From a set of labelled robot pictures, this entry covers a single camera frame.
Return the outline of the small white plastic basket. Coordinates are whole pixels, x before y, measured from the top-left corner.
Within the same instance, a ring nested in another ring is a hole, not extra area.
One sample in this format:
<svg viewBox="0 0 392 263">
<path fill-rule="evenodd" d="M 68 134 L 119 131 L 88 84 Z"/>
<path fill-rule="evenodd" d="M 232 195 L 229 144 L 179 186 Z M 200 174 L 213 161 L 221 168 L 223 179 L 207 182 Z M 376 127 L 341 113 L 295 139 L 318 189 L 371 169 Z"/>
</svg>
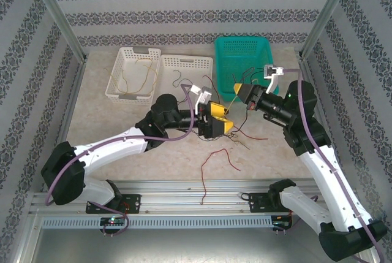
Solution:
<svg viewBox="0 0 392 263">
<path fill-rule="evenodd" d="M 160 56 L 158 48 L 121 47 L 110 71 L 106 97 L 116 104 L 151 105 Z"/>
</svg>

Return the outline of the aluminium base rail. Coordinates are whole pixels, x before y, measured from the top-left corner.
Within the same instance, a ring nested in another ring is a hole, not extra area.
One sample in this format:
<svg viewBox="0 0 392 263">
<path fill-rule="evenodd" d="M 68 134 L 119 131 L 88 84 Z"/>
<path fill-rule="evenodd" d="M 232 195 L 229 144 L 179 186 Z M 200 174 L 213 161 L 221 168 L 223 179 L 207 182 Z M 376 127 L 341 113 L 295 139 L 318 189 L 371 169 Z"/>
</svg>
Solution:
<svg viewBox="0 0 392 263">
<path fill-rule="evenodd" d="M 115 181 L 123 194 L 140 194 L 140 216 L 145 215 L 235 215 L 250 214 L 249 204 L 242 200 L 241 193 L 267 192 L 270 184 L 277 179 L 266 180 L 206 180 L 206 196 L 202 181 Z M 326 203 L 314 180 L 294 180 L 305 195 L 318 195 L 317 204 L 326 208 Z M 45 206 L 46 193 L 33 195 L 28 208 L 29 215 L 39 216 L 81 216 L 85 215 L 86 202 L 75 200 L 70 204 Z"/>
</svg>

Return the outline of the metal front panel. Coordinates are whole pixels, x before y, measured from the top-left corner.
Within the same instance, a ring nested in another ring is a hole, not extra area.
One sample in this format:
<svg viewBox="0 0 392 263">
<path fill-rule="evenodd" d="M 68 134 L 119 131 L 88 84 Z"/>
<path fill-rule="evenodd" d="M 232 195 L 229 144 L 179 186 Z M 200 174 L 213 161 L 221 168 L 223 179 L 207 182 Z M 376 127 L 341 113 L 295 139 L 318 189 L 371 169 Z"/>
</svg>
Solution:
<svg viewBox="0 0 392 263">
<path fill-rule="evenodd" d="M 134 229 L 106 238 L 98 230 L 44 229 L 19 263 L 358 263 L 332 261 L 306 226 L 269 229 Z"/>
</svg>

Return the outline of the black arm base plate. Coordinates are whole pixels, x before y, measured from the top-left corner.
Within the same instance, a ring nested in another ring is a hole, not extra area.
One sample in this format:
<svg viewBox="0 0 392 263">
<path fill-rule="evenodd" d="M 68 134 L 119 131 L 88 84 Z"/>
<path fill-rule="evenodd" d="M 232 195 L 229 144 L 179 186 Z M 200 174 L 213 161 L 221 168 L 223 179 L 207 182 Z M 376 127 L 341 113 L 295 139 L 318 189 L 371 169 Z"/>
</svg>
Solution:
<svg viewBox="0 0 392 263">
<path fill-rule="evenodd" d="M 141 195 L 139 194 L 123 194 L 121 197 L 116 196 L 104 208 L 93 205 L 92 202 L 86 204 L 87 214 L 101 213 L 125 213 L 138 214 L 141 205 Z"/>
<path fill-rule="evenodd" d="M 283 206 L 278 194 L 257 192 L 249 193 L 248 197 L 251 213 L 288 213 L 291 211 Z"/>
</svg>

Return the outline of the large white plastic basket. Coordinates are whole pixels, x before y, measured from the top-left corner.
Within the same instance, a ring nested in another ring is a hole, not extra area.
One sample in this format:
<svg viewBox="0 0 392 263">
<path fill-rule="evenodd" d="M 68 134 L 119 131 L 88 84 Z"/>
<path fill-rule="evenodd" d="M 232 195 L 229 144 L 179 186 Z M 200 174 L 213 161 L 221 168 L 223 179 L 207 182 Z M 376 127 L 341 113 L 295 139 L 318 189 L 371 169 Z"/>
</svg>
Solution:
<svg viewBox="0 0 392 263">
<path fill-rule="evenodd" d="M 205 56 L 161 55 L 153 101 L 162 94 L 172 94 L 180 110 L 188 109 L 182 84 L 212 88 L 213 59 Z"/>
</svg>

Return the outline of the teal plastic basket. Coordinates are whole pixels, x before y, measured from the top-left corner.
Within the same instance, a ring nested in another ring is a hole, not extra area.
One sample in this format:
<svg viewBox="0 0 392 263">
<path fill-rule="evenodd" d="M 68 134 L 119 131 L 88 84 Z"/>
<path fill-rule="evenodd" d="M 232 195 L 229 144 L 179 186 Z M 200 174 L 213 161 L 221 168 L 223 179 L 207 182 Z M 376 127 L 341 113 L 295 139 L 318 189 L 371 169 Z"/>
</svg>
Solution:
<svg viewBox="0 0 392 263">
<path fill-rule="evenodd" d="M 215 40 L 217 91 L 221 99 L 235 98 L 235 83 L 267 87 L 264 66 L 273 63 L 270 42 L 264 37 L 219 37 Z"/>
</svg>

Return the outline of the aluminium frame post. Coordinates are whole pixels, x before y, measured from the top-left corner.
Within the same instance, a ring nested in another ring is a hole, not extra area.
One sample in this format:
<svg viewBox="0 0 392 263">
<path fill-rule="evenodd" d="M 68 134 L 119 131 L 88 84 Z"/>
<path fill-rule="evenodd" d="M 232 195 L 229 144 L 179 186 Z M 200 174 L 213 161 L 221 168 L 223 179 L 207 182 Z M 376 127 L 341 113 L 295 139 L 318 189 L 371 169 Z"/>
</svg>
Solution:
<svg viewBox="0 0 392 263">
<path fill-rule="evenodd" d="M 325 5 L 320 11 L 320 15 L 316 19 L 315 25 L 312 27 L 302 49 L 299 51 L 300 59 L 307 58 L 320 37 L 325 25 L 327 24 L 330 16 L 333 14 L 339 0 L 326 0 Z"/>
<path fill-rule="evenodd" d="M 43 2 L 45 3 L 46 8 L 48 9 L 50 15 L 59 27 L 67 43 L 69 44 L 74 55 L 77 57 L 79 62 L 85 62 L 87 55 L 84 52 L 81 44 L 79 43 L 75 33 L 71 28 L 70 23 L 68 22 L 57 0 L 43 0 Z"/>
</svg>

